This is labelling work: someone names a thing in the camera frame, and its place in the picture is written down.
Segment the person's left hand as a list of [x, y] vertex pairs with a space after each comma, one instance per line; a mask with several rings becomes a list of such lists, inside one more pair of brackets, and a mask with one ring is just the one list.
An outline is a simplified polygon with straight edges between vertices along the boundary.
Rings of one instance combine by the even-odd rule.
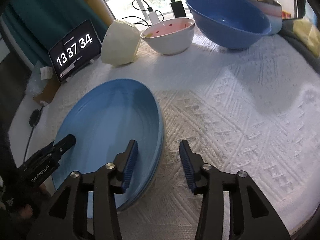
[[21, 208], [20, 211], [18, 211], [17, 213], [17, 218], [19, 220], [31, 219], [32, 216], [33, 216], [33, 210], [29, 204]]

